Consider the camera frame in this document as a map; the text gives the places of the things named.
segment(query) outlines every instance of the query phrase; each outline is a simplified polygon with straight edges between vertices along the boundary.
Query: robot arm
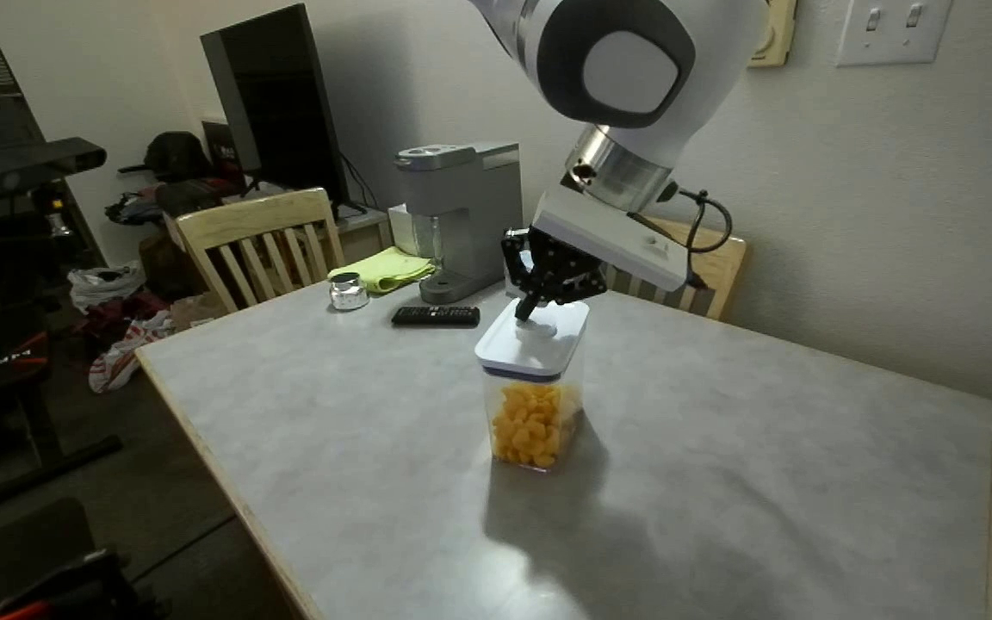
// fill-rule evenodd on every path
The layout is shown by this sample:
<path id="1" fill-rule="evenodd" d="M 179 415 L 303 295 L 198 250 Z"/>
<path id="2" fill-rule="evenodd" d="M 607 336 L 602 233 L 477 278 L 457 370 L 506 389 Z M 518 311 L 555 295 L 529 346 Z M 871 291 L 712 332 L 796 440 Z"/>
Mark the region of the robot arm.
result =
<path id="1" fill-rule="evenodd" d="M 687 140 L 747 64 L 766 0 L 473 0 L 566 117 L 584 122 L 529 233 L 506 241 L 519 318 L 602 291 L 601 263 L 677 291 L 687 247 L 629 212 L 659 202 Z"/>

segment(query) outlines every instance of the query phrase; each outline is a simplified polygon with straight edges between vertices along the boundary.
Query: remote control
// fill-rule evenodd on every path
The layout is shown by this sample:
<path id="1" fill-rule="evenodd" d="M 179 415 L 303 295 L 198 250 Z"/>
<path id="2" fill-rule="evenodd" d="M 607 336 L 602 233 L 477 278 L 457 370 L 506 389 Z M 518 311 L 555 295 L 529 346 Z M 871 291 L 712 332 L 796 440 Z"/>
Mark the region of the remote control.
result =
<path id="1" fill-rule="evenodd" d="M 477 307 L 395 307 L 392 326 L 477 326 L 481 311 Z"/>

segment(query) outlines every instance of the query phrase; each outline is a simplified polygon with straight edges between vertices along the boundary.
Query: clear plastic container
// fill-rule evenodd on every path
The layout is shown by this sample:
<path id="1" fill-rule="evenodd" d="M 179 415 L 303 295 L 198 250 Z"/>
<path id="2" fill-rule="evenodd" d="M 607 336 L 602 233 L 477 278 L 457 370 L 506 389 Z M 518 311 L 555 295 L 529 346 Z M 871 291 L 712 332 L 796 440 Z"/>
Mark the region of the clear plastic container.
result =
<path id="1" fill-rule="evenodd" d="M 581 326 L 590 307 L 543 307 L 529 325 L 497 318 L 477 354 L 487 370 L 493 457 L 535 473 L 563 465 L 581 424 Z"/>

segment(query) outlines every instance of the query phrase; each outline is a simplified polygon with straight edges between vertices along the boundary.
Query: table surface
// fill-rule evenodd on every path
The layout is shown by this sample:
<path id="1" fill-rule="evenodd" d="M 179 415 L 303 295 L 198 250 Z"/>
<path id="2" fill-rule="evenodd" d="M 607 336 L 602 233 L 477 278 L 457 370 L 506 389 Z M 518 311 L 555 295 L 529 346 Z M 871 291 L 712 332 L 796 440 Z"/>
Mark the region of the table surface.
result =
<path id="1" fill-rule="evenodd" d="M 309 617 L 981 620 L 992 402 L 596 295 L 584 427 L 493 465 L 480 332 L 309 287 L 141 363 Z"/>

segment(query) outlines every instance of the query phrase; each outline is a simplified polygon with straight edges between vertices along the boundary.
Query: chair backrest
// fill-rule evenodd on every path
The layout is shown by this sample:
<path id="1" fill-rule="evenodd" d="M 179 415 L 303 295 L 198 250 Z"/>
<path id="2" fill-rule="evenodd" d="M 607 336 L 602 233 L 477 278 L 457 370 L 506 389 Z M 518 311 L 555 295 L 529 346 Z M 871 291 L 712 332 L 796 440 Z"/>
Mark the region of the chair backrest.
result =
<path id="1" fill-rule="evenodd" d="M 225 311 L 320 283 L 346 263 L 320 185 L 184 212 L 179 230 Z"/>
<path id="2" fill-rule="evenodd" d="M 681 219 L 651 216 L 651 224 L 667 230 L 674 241 L 687 241 L 688 230 L 692 230 Z M 696 247 L 712 246 L 712 241 L 719 241 L 719 230 L 712 230 L 712 226 L 699 226 L 696 230 Z M 737 276 L 743 269 L 743 258 L 747 258 L 747 241 L 730 233 L 730 241 L 725 247 L 705 250 L 705 256 L 692 256 L 692 269 L 705 283 L 705 291 L 681 287 L 674 294 L 664 294 L 664 291 L 654 291 L 651 283 L 640 283 L 640 278 L 633 278 L 633 276 L 628 276 L 619 269 L 602 269 L 602 278 L 615 294 L 629 294 L 629 295 L 640 295 L 640 301 L 654 301 L 654 304 L 664 304 L 664 307 L 677 307 L 677 311 L 719 319 L 728 314 L 728 307 L 730 307 L 730 295 L 734 295 Z"/>

